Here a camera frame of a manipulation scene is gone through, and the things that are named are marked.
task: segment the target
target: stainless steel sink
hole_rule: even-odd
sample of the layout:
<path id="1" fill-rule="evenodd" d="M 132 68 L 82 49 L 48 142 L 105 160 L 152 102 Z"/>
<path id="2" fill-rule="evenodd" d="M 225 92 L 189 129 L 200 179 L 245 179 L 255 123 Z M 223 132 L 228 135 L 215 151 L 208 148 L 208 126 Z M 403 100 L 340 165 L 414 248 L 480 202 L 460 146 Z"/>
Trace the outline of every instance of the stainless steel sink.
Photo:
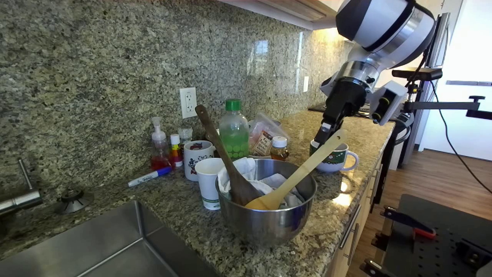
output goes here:
<path id="1" fill-rule="evenodd" d="M 217 275 L 138 202 L 0 262 L 2 275 Z"/>

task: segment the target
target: wooden spatula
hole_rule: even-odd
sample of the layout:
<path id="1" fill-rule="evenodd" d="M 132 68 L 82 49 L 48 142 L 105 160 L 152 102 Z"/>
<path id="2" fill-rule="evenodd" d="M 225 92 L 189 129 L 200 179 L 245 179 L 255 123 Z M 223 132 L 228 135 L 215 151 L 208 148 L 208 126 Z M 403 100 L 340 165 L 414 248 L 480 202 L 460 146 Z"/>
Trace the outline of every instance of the wooden spatula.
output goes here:
<path id="1" fill-rule="evenodd" d="M 258 197 L 246 205 L 249 209 L 277 209 L 283 199 L 315 169 L 331 152 L 343 143 L 344 132 L 338 129 L 326 143 L 317 149 L 280 188 Z"/>
<path id="2" fill-rule="evenodd" d="M 261 194 L 234 166 L 234 163 L 229 158 L 225 146 L 220 142 L 220 137 L 217 135 L 215 126 L 214 126 L 206 108 L 203 105 L 198 105 L 195 108 L 195 112 L 198 115 L 206 134 L 209 135 L 209 140 L 215 146 L 215 151 L 218 152 L 218 155 L 225 162 L 225 166 L 228 169 L 229 180 L 231 180 L 231 191 L 232 191 L 231 197 L 232 197 L 232 200 L 235 203 L 245 206 L 251 200 L 260 197 Z"/>

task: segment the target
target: jar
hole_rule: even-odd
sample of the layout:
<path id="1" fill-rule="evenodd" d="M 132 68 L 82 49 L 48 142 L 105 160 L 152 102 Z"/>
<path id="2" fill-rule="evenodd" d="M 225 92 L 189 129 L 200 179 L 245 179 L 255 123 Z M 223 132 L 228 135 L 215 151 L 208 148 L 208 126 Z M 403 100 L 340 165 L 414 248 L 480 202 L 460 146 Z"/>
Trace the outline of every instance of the jar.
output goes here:
<path id="1" fill-rule="evenodd" d="M 288 138 L 283 135 L 275 135 L 272 138 L 271 157 L 274 160 L 286 160 L 289 157 Z"/>

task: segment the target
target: stainless steel bowl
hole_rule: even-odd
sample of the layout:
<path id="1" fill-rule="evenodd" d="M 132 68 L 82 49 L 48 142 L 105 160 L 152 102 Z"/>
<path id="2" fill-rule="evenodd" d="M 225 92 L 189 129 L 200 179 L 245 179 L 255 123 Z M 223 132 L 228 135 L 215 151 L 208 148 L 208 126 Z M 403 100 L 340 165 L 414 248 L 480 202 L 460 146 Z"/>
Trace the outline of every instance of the stainless steel bowl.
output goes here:
<path id="1" fill-rule="evenodd" d="M 272 174 L 289 177 L 298 166 L 280 160 L 258 158 L 258 179 Z M 232 231 L 252 245 L 278 245 L 292 240 L 309 215 L 315 183 L 308 175 L 298 186 L 297 192 L 303 203 L 286 209 L 246 209 L 237 205 L 225 192 L 220 194 L 220 209 L 225 222 Z"/>

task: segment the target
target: mug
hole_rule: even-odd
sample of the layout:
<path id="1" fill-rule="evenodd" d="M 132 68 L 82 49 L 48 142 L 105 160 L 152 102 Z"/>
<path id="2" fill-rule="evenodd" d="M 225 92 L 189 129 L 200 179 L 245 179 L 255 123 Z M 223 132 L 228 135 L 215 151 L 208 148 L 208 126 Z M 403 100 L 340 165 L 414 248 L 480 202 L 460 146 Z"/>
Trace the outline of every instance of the mug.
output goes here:
<path id="1" fill-rule="evenodd" d="M 354 165 L 346 166 L 348 155 L 354 157 Z M 332 172 L 346 172 L 358 166 L 358 155 L 349 151 L 349 146 L 340 145 L 334 152 L 331 152 L 323 163 L 317 166 L 320 172 L 332 174 Z"/>
<path id="2" fill-rule="evenodd" d="M 214 145 L 208 140 L 191 140 L 185 143 L 185 177 L 191 182 L 198 182 L 197 163 L 208 157 L 214 157 Z"/>

